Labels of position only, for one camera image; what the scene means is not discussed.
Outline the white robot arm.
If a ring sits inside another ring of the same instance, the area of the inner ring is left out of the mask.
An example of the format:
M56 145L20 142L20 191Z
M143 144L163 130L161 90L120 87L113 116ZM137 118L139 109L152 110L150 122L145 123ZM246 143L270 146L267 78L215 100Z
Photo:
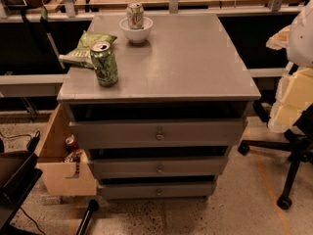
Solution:
M291 23L287 48L288 59L300 67L313 67L313 0Z

